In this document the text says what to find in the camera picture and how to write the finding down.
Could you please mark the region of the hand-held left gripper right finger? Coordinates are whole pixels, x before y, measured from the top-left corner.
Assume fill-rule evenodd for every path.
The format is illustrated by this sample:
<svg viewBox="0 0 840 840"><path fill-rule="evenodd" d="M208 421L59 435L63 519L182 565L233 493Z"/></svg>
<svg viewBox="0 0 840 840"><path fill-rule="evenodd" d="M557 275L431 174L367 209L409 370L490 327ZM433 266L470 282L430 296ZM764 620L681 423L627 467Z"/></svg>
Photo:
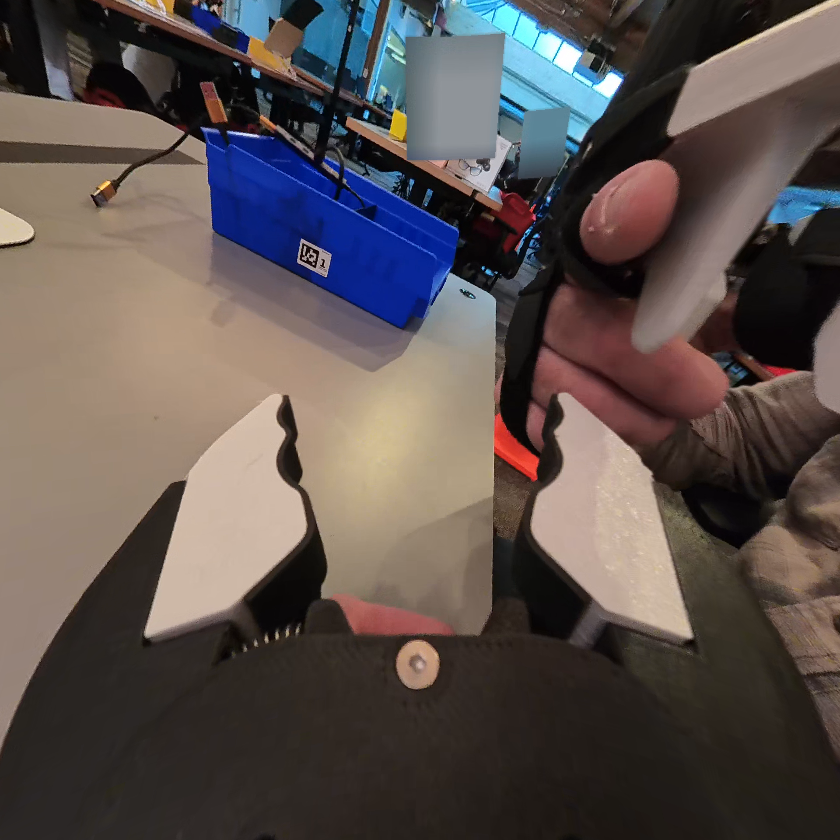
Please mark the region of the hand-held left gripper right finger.
<svg viewBox="0 0 840 840"><path fill-rule="evenodd" d="M538 632L594 648L609 628L683 647L695 635L653 477L569 394L551 398L512 575Z"/></svg>

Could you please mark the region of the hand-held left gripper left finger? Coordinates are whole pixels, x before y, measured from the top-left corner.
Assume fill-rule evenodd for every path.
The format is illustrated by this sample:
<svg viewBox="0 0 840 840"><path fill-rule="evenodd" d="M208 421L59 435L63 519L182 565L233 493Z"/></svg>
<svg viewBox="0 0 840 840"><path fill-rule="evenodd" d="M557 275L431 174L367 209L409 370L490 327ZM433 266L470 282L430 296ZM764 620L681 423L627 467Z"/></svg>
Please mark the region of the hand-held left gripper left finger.
<svg viewBox="0 0 840 840"><path fill-rule="evenodd" d="M303 622L328 564L301 486L287 395L268 396L190 469L144 629L168 641L229 623L252 643Z"/></svg>

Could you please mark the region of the blue plastic bin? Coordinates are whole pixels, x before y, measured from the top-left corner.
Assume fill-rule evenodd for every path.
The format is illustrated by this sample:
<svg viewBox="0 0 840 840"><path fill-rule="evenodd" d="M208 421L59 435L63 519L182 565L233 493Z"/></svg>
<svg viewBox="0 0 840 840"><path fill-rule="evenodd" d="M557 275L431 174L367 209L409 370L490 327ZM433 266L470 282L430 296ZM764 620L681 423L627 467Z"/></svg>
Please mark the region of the blue plastic bin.
<svg viewBox="0 0 840 840"><path fill-rule="evenodd" d="M426 318L455 261L456 227L347 171L378 206L368 220L281 140L203 134L216 234L397 328Z"/></svg>

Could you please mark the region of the person's right forearm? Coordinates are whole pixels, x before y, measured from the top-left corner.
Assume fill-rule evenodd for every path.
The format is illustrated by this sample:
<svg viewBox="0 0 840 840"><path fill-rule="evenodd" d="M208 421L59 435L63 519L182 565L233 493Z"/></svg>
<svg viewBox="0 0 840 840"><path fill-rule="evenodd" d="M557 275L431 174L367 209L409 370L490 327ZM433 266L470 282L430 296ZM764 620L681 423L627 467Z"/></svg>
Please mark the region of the person's right forearm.
<svg viewBox="0 0 840 840"><path fill-rule="evenodd" d="M839 418L812 373L733 388L711 414L637 447L673 490L722 487L779 506L738 563L812 695L839 757Z"/></svg>

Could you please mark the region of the person's right hand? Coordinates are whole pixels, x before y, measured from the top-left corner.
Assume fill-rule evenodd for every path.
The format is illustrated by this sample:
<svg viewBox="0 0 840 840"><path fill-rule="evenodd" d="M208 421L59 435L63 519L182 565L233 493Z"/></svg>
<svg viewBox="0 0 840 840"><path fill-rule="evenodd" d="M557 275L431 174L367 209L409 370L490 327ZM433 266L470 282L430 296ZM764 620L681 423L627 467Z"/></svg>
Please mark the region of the person's right hand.
<svg viewBox="0 0 840 840"><path fill-rule="evenodd" d="M581 244L613 267L646 254L664 236L676 208L679 178L665 161L640 162L593 196L580 222ZM532 381L527 434L542 449L550 398L568 393L634 446L669 436L678 421L714 411L728 378L711 358L739 347L733 328L738 294L730 292L690 341L653 353L632 345L635 302L603 297L569 277L555 292Z"/></svg>

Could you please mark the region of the orange plastic object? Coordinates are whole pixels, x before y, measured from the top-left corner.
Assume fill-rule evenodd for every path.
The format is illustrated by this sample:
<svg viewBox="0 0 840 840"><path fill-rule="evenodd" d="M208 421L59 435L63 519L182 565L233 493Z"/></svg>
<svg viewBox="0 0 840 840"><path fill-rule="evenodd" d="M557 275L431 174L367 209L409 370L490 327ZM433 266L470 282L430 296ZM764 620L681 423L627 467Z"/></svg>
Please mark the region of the orange plastic object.
<svg viewBox="0 0 840 840"><path fill-rule="evenodd" d="M534 454L527 446L522 445L510 433L501 415L495 415L494 423L494 452L518 473L529 478L531 482L538 478L539 455Z"/></svg>

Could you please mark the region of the wooden workbench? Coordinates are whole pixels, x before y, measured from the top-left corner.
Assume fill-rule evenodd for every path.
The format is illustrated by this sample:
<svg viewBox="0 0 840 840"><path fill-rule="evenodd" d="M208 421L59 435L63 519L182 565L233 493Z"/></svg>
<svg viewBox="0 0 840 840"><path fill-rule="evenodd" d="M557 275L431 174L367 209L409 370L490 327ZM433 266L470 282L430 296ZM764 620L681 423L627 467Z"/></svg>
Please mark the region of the wooden workbench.
<svg viewBox="0 0 840 840"><path fill-rule="evenodd" d="M503 208L501 192L496 187L492 186L490 192L483 192L445 166L439 166L432 161L409 161L406 143L393 138L388 129L352 117L346 119L345 127L349 133L356 133L381 150L394 155L401 162L402 169L420 183L425 183L428 190L455 191L493 212Z"/></svg>
<svg viewBox="0 0 840 840"><path fill-rule="evenodd" d="M334 117L341 125L352 117L389 126L392 113L367 97L370 39L359 25L361 10L349 26L352 3L325 4L326 12L300 33L283 17L275 19L283 36L278 50L271 51L263 39L232 26L204 2L97 2L106 33L124 44L225 78L237 67L242 90L264 93L270 116L283 124L319 122L338 85Z"/></svg>

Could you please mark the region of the white stand base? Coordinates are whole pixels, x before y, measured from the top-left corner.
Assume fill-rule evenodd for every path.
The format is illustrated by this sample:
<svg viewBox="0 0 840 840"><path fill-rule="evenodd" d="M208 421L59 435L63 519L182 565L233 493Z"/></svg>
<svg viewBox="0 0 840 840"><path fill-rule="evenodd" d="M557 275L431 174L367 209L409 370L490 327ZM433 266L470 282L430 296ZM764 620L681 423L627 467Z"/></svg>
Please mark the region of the white stand base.
<svg viewBox="0 0 840 840"><path fill-rule="evenodd" d="M3 208L0 209L0 228L1 249L26 245L35 239L32 224Z"/></svg>

